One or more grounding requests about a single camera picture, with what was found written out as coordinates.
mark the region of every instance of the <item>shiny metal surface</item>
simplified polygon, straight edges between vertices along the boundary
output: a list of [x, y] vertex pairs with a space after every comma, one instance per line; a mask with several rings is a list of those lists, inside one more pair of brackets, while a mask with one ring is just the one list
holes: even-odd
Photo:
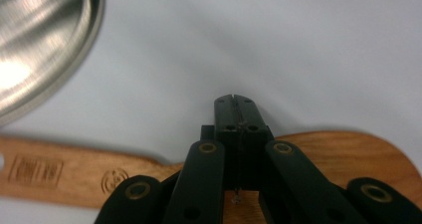
[[53, 93], [97, 34], [104, 0], [0, 0], [0, 124]]

